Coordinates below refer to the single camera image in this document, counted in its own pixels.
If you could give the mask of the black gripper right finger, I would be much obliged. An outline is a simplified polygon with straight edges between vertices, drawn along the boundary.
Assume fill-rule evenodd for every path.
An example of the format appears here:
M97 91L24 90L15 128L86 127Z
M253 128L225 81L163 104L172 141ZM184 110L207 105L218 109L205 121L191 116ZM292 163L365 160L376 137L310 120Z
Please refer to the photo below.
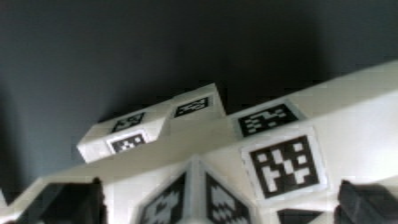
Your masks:
M398 224L398 198L379 184L340 181L333 224Z

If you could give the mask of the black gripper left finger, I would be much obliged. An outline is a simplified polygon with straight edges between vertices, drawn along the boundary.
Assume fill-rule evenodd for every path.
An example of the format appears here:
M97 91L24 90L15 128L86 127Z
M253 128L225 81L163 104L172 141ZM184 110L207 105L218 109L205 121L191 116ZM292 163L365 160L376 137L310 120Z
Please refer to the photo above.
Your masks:
M49 183L13 224L106 224L101 180Z

